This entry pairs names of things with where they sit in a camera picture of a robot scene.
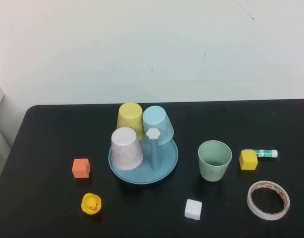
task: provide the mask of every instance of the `yellow rubber duck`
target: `yellow rubber duck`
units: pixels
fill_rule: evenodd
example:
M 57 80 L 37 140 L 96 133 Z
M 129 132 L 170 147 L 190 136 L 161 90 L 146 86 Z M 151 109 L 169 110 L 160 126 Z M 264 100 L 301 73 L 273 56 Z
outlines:
M 98 195 L 86 193 L 82 198 L 81 209 L 89 215 L 96 214 L 101 210 L 101 198 Z

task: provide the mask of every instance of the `orange cube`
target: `orange cube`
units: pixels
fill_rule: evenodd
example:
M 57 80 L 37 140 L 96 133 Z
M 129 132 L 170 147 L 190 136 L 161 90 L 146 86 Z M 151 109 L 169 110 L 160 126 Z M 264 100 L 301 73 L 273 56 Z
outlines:
M 76 179 L 88 178 L 90 174 L 90 163 L 88 159 L 74 159 L 72 173 Z

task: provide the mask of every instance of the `blue saucer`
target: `blue saucer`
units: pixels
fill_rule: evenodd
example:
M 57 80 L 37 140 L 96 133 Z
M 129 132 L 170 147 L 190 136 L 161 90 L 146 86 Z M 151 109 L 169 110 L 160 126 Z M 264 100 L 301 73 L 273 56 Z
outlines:
M 120 179 L 134 184 L 149 184 L 157 182 L 167 175 L 175 168 L 178 160 L 178 149 L 176 143 L 170 140 L 168 143 L 159 146 L 159 155 L 161 156 L 161 168 L 154 171 L 151 167 L 150 158 L 150 143 L 145 136 L 140 140 L 140 146 L 143 152 L 142 163 L 133 170 L 120 170 L 114 166 L 111 157 L 111 148 L 109 150 L 109 165 Z

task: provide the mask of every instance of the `black table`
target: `black table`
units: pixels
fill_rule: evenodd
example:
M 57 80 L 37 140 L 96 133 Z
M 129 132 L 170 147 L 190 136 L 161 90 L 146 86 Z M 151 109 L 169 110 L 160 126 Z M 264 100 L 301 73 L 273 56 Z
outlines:
M 304 100 L 160 105 L 175 129 L 179 160 L 150 185 L 122 182 L 108 151 L 120 105 L 35 106 L 23 120 L 0 178 L 0 237 L 304 237 Z M 199 173 L 197 149 L 220 140 L 233 158 L 219 182 Z M 242 149 L 277 149 L 279 159 L 240 170 Z M 89 158 L 91 181 L 79 183 L 74 158 Z M 256 181 L 278 183 L 291 207 L 270 222 L 247 207 Z M 100 216 L 81 210 L 83 195 L 102 198 Z M 203 203 L 200 221 L 184 217 L 187 199 Z

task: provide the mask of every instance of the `double-sided tape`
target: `double-sided tape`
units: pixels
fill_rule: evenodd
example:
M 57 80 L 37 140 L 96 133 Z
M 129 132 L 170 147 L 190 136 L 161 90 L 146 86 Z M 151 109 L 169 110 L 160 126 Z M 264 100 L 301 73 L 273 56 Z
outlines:
M 270 188 L 270 189 L 276 191 L 281 196 L 283 203 L 284 203 L 284 208 L 281 212 L 278 212 L 278 213 L 263 212 L 254 204 L 254 202 L 252 201 L 252 193 L 253 193 L 253 191 L 255 191 L 261 187 Z M 255 215 L 257 215 L 258 217 L 260 217 L 262 219 L 269 220 L 269 221 L 274 221 L 274 220 L 278 220 L 278 219 L 282 218 L 290 207 L 290 199 L 289 199 L 289 196 L 286 193 L 286 191 L 278 184 L 276 184 L 274 182 L 270 182 L 270 181 L 259 181 L 259 182 L 252 184 L 252 186 L 249 188 L 249 191 L 247 193 L 246 201 L 247 201 L 247 205 L 249 206 L 250 210 Z

